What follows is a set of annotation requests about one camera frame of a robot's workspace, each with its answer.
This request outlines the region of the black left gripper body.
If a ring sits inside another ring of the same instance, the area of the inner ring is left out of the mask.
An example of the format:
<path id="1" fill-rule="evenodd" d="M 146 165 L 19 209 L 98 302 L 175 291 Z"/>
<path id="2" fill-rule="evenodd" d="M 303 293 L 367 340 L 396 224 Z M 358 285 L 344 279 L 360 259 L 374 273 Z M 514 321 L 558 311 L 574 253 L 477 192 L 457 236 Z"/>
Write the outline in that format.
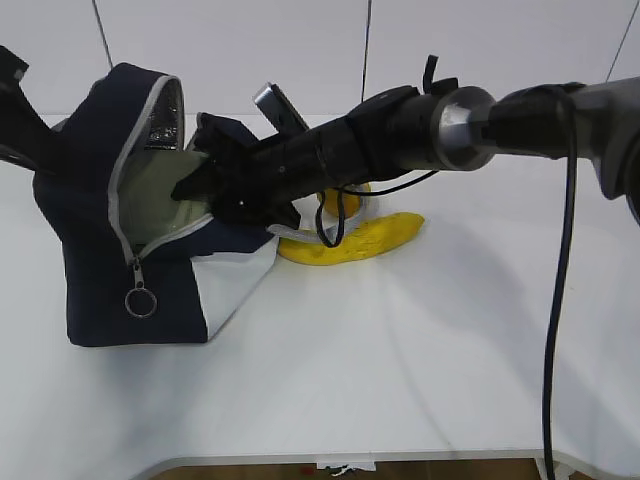
<path id="1" fill-rule="evenodd" d="M 21 89 L 28 68 L 26 62 L 1 46 L 1 160 L 34 172 L 53 173 L 58 142 Z"/>

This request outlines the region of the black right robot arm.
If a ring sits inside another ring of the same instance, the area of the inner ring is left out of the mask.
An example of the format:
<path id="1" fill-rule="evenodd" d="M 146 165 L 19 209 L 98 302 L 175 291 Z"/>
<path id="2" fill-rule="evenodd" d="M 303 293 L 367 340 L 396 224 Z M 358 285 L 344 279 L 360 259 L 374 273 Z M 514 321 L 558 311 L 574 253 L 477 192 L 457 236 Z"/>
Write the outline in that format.
<path id="1" fill-rule="evenodd" d="M 495 99 L 476 86 L 397 87 L 300 133 L 245 146 L 209 118 L 196 142 L 208 161 L 175 200 L 205 199 L 231 222 L 259 223 L 280 205 L 328 188 L 414 170 L 474 171 L 496 155 L 589 160 L 602 194 L 639 209 L 639 82 L 546 84 Z"/>

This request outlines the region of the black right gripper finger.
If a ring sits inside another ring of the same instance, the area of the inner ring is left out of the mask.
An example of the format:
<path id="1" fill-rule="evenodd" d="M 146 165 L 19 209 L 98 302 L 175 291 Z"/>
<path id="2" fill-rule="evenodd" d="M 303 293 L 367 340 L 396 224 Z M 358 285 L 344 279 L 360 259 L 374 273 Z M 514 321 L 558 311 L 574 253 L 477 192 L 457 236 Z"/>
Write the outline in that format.
<path id="1" fill-rule="evenodd" d="M 210 199 L 216 194 L 220 179 L 214 164 L 202 164 L 179 180 L 171 192 L 174 201 Z"/>
<path id="2" fill-rule="evenodd" d="M 229 160 L 250 152 L 250 130 L 239 120 L 199 113 L 193 149 L 213 160 Z"/>

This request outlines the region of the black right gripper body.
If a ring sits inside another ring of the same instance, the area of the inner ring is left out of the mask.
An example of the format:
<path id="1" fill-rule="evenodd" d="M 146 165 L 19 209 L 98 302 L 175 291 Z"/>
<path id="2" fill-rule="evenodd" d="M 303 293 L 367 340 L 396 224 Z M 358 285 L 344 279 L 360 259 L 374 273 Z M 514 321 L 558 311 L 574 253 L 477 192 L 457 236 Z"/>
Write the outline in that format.
<path id="1" fill-rule="evenodd" d="M 214 160 L 211 210 L 226 223 L 295 225 L 277 210 L 329 188 L 400 176 L 380 126 L 340 117 L 290 138 L 244 146 L 229 139 Z"/>

